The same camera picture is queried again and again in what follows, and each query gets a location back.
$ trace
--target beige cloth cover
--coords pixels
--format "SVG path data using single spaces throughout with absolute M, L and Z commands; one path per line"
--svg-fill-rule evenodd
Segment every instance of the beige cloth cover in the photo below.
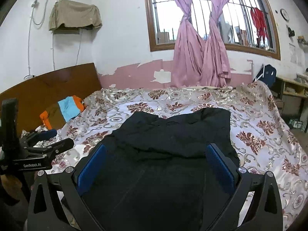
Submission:
M 93 25 L 93 28 L 100 28 L 102 20 L 100 19 L 100 11 L 95 5 L 59 0 L 55 3 L 50 15 L 49 30 L 55 30 L 62 24 L 67 28 L 90 25 Z

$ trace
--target wooden shelf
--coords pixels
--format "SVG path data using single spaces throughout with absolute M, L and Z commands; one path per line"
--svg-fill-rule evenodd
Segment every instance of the wooden shelf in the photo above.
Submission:
M 303 44 L 303 45 L 308 45 L 308 41 L 303 41 L 301 39 L 297 39 L 298 43 Z
M 304 87 L 304 88 L 308 88 L 308 85 L 306 85 L 304 83 L 297 82 L 295 80 L 290 80 L 288 78 L 281 77 L 281 76 L 277 76 L 277 78 L 284 81 L 284 82 L 288 82 L 288 83 L 292 83 L 292 84 L 295 84 L 295 85 L 298 85 L 298 86 L 301 86 L 301 87 Z
M 288 91 L 284 91 L 283 94 L 284 95 L 290 95 L 290 96 L 296 96 L 296 97 L 302 97 L 302 98 L 308 98 L 308 96 L 306 96 L 306 95 L 301 95 L 299 93 L 288 92 Z

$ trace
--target pink painted wall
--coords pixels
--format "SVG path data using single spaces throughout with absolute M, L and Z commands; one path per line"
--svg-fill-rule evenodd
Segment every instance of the pink painted wall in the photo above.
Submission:
M 172 69 L 172 61 L 155 60 L 138 67 L 138 63 L 131 64 L 116 69 L 113 75 L 99 75 L 102 88 L 109 88 L 110 85 L 115 84 L 118 89 L 163 89 L 170 87 L 170 82 L 159 83 L 152 82 L 155 80 L 154 72 L 170 71 Z M 248 74 L 231 74 L 230 85 L 236 87 L 238 85 L 249 84 L 252 82 L 252 75 Z

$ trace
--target wall clock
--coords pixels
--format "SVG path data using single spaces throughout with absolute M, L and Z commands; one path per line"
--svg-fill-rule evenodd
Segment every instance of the wall clock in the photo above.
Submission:
M 287 22 L 289 22 L 289 20 L 290 20 L 289 14 L 287 13 L 287 11 L 284 8 L 282 8 L 280 10 L 280 13 L 281 13 L 283 19 L 285 19 Z

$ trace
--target wooden window frame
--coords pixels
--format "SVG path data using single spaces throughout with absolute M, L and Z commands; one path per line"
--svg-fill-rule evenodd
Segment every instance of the wooden window frame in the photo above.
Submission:
M 225 43 L 225 47 L 227 50 L 234 50 L 234 51 L 240 51 L 240 52 L 246 52 L 246 53 L 252 53 L 267 57 L 272 57 L 277 60 L 281 60 L 280 56 L 280 44 L 279 44 L 279 38 L 278 38 L 278 31 L 276 27 L 276 22 L 274 19 L 274 15 L 272 12 L 272 9 L 270 7 L 270 3 L 268 0 L 264 0 L 264 5 L 267 6 L 269 17 L 273 26 L 273 31 L 271 32 L 274 34 L 275 39 L 275 45 L 276 45 L 276 52 L 270 52 L 264 49 L 254 48 L 254 47 L 248 47 L 243 46 L 239 44 L 228 44 Z M 154 28 L 154 15 L 153 15 L 153 6 L 152 6 L 152 0 L 145 0 L 145 8 L 146 8 L 146 14 L 147 14 L 147 28 L 149 33 L 149 41 L 150 41 L 150 51 L 160 51 L 160 50 L 171 50 L 174 49 L 175 43 L 164 43 L 164 44 L 157 44 L 156 43 L 156 34 L 155 34 L 155 28 Z

